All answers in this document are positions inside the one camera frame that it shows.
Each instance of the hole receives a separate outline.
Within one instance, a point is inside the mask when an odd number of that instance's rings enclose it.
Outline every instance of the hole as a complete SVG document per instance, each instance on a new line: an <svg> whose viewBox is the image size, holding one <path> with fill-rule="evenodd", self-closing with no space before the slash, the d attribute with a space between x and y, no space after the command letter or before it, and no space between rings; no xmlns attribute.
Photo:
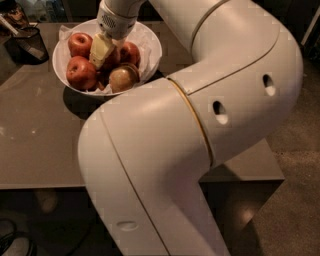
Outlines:
<svg viewBox="0 0 320 256"><path fill-rule="evenodd" d="M213 102L212 107L217 121L220 124L226 124L228 122L228 115L224 106L219 101L215 101Z"/></svg>
<svg viewBox="0 0 320 256"><path fill-rule="evenodd" d="M264 75L263 78L264 88L269 96L273 96L276 93L276 88L274 83L269 75Z"/></svg>

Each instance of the red apple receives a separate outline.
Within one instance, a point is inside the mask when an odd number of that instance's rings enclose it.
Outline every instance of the red apple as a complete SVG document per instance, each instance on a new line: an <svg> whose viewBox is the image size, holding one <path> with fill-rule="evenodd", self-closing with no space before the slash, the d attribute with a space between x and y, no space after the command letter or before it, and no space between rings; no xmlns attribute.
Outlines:
<svg viewBox="0 0 320 256"><path fill-rule="evenodd" d="M111 71L120 64L120 50L118 47L115 47L114 50L104 61L101 69Z"/></svg>
<svg viewBox="0 0 320 256"><path fill-rule="evenodd" d="M140 81L139 71L132 63L121 64L113 69L109 76L112 93L129 90Z"/></svg>
<svg viewBox="0 0 320 256"><path fill-rule="evenodd" d="M92 40L93 39L90 35L83 32L72 34L68 40L71 57L82 56L88 59Z"/></svg>
<svg viewBox="0 0 320 256"><path fill-rule="evenodd" d="M77 90L89 90L98 80L95 66L82 56L70 59L66 77L69 84Z"/></svg>
<svg viewBox="0 0 320 256"><path fill-rule="evenodd" d="M121 50L120 50L120 55L121 55L121 62L129 62L137 67L139 67L140 63L140 51L137 45L130 41L124 42Z"/></svg>

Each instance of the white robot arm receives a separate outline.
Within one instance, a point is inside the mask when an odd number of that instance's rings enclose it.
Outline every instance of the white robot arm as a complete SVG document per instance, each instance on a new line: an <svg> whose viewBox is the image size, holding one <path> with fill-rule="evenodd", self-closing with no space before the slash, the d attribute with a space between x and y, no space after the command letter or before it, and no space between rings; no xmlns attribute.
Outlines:
<svg viewBox="0 0 320 256"><path fill-rule="evenodd" d="M97 20L120 39L142 2L103 1ZM97 109L79 138L81 172L123 255L229 255L198 181L288 116L300 50L250 0L150 2L195 64Z"/></svg>

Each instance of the gray table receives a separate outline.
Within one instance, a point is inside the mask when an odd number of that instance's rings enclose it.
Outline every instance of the gray table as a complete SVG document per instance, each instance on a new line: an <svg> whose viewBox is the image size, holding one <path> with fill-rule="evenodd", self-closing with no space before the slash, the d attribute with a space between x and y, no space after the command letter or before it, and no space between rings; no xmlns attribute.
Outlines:
<svg viewBox="0 0 320 256"><path fill-rule="evenodd" d="M162 44L160 72L167 75L192 63L164 23L145 24ZM61 25L38 25L50 55L43 64L16 65L3 46L0 49L0 189L84 185L77 141L86 118L102 102L73 92L56 77L51 57ZM202 181L283 179L265 141L224 167L210 171Z"/></svg>

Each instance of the fruit bowl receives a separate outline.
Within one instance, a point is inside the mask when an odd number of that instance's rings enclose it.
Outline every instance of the fruit bowl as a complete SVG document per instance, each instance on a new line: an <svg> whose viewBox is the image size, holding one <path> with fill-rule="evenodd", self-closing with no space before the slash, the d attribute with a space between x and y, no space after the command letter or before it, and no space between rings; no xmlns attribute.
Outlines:
<svg viewBox="0 0 320 256"><path fill-rule="evenodd" d="M96 33L100 33L101 30L96 19L81 23L72 29L66 29L66 27L64 27L64 30L65 31L61 28L59 31L59 42L57 43L52 56L53 69L60 81L74 91L93 97L113 97L126 92L112 93L108 86L106 86L103 91L100 89L96 89L95 91L80 91L70 86L66 78L67 65L71 59L68 47L69 37L76 32L84 32L93 37ZM127 37L127 41L135 43L141 54L141 61L139 65L140 82L134 85L132 88L134 89L135 87L146 83L155 74L162 57L162 48L160 41L154 32L140 22L136 22L133 30Z"/></svg>

